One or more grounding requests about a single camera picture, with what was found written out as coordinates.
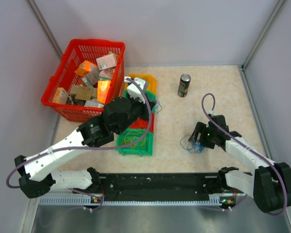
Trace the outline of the pink white box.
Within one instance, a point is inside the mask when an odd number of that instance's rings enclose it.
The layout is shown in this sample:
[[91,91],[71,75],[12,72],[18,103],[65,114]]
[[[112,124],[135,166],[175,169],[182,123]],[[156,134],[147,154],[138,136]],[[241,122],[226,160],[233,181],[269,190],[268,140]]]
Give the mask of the pink white box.
[[99,70],[105,70],[117,65],[117,56],[113,53],[99,57],[96,59]]

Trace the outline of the bright orange box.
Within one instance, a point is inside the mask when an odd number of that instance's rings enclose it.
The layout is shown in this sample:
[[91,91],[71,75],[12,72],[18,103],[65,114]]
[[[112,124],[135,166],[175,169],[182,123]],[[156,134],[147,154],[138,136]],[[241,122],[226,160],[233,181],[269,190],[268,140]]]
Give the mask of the bright orange box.
[[100,80],[97,83],[97,100],[103,104],[106,102],[110,84],[110,80]]

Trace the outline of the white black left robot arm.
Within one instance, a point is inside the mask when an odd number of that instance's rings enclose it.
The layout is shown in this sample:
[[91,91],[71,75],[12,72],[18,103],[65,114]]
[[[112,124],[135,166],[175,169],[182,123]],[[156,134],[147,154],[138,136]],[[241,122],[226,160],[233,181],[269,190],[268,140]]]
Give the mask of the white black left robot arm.
[[62,189],[95,193],[101,181],[94,168],[82,171],[57,168],[84,153],[86,148],[99,148],[112,142],[114,135],[123,133],[138,119],[148,120],[155,105],[155,100],[143,103],[139,98],[117,97],[104,106],[101,115],[90,118],[57,144],[30,157],[16,157],[21,191],[30,199]]

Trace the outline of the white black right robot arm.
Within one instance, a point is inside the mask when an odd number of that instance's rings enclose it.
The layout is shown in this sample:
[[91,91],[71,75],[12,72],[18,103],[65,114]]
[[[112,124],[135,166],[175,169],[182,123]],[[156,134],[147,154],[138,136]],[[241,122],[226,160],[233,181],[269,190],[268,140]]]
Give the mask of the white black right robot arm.
[[198,122],[188,140],[204,148],[220,147],[234,156],[249,174],[236,167],[218,172],[217,187],[222,192],[235,188],[252,197],[264,213],[291,206],[291,168],[276,163],[252,149],[237,131],[230,131],[223,115],[210,116],[208,124]]

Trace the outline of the red plastic bin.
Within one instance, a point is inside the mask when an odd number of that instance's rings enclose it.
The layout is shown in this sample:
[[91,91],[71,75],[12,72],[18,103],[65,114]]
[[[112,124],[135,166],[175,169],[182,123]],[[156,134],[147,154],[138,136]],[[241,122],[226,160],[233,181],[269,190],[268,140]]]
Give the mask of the red plastic bin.
[[[149,131],[151,133],[154,133],[154,122],[155,122],[155,114],[152,113],[152,121],[151,121],[151,126],[149,128]],[[142,119],[138,119],[131,126],[129,126],[129,128],[130,129],[146,130],[147,126],[148,126],[148,121],[142,120]]]

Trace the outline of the red plastic basket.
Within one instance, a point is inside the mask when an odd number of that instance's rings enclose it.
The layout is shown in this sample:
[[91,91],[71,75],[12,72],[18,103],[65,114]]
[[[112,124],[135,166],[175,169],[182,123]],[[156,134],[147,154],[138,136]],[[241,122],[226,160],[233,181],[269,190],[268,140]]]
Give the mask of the red plastic basket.
[[[124,79],[124,51],[123,42],[113,42],[99,39],[73,39],[68,44],[59,67],[54,76],[49,80],[48,86],[41,98],[42,104],[51,107],[66,120],[74,122],[86,122],[88,119],[98,116],[103,112],[103,106],[119,96]],[[96,59],[108,54],[117,56],[117,65],[105,70],[94,68],[84,77],[74,73],[78,66],[89,61],[97,65]],[[97,88],[100,80],[110,80],[110,88],[103,104],[96,99],[77,100],[70,96],[73,85],[81,85]],[[64,88],[69,97],[66,104],[52,103],[58,87]]]

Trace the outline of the green plastic bin upper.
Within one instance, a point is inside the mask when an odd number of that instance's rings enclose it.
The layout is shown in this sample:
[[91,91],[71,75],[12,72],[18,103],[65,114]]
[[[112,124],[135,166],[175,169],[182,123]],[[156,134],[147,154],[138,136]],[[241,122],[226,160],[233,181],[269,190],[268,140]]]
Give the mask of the green plastic bin upper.
[[[154,113],[155,112],[155,108],[156,108],[156,104],[157,104],[156,96],[150,91],[146,91],[145,94],[148,97],[148,100],[149,100],[149,103],[150,103],[150,107],[152,109],[152,112]],[[134,98],[129,96],[127,90],[125,90],[125,92],[124,92],[124,97],[129,99],[130,101],[134,101]]]

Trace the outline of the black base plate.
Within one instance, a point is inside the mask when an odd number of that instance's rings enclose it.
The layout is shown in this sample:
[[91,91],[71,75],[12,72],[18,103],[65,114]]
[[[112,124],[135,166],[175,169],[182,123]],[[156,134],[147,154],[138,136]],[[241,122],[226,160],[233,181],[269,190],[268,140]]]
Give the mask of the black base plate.
[[96,193],[106,201],[202,201],[212,194],[234,195],[216,173],[101,173]]

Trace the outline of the green plastic bin lower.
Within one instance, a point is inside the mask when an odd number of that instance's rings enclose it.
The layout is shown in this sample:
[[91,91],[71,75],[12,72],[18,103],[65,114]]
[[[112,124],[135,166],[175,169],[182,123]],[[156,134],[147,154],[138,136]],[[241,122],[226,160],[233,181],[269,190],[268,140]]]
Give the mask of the green plastic bin lower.
[[[122,134],[117,136],[116,146],[130,144],[139,139],[145,130],[127,129]],[[153,155],[154,135],[147,132],[146,136],[139,142],[125,148],[116,149],[121,155],[139,155],[152,156]]]

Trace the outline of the yellow plastic bin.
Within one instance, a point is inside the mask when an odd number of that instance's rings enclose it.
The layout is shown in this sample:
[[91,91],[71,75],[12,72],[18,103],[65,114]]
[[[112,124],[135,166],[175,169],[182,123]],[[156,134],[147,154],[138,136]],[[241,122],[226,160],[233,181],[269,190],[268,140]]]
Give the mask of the yellow plastic bin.
[[132,79],[134,79],[135,77],[144,79],[148,82],[148,87],[147,87],[147,91],[151,92],[152,94],[156,95],[157,94],[157,79],[154,78],[152,75],[150,74],[128,74],[127,76],[131,77]]

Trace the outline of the green plastic bin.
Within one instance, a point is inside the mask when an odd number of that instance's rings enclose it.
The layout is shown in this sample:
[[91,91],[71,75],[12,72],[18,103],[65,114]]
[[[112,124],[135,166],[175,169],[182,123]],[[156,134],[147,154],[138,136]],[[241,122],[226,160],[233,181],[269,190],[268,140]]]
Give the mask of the green plastic bin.
[[[122,134],[117,136],[116,146],[130,144],[139,139],[145,130],[127,129]],[[152,156],[153,155],[154,135],[147,132],[146,136],[139,142],[125,148],[116,149],[121,155],[139,155]]]
[[[152,109],[152,112],[154,113],[155,112],[155,108],[156,108],[156,104],[157,104],[156,96],[150,91],[146,91],[145,94],[148,97],[148,100],[149,100],[149,103],[150,103],[150,107]],[[125,90],[125,92],[124,92],[124,97],[129,99],[130,101],[134,101],[134,98],[129,96],[127,90]]]

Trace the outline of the dark drink can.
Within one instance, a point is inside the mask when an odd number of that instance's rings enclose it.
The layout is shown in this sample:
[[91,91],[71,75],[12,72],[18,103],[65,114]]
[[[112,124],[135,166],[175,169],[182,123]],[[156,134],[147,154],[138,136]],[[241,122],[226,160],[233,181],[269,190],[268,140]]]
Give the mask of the dark drink can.
[[183,97],[187,96],[190,82],[191,82],[191,76],[189,74],[182,74],[181,75],[180,81],[179,81],[179,87],[178,87],[178,96],[179,97],[183,98]]

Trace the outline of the yellow box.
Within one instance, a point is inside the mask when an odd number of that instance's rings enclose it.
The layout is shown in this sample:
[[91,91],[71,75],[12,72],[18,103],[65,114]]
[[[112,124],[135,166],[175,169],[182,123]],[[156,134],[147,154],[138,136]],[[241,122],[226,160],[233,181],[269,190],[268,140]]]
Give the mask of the yellow box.
[[53,97],[52,103],[66,104],[69,93],[62,87],[58,87]]

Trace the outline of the brown cardboard box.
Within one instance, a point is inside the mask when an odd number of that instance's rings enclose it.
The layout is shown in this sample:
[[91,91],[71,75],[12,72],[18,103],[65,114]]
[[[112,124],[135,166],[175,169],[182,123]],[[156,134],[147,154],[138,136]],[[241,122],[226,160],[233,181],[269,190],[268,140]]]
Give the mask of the brown cardboard box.
[[91,100],[97,98],[97,88],[81,85],[73,85],[70,89],[70,96],[77,100]]

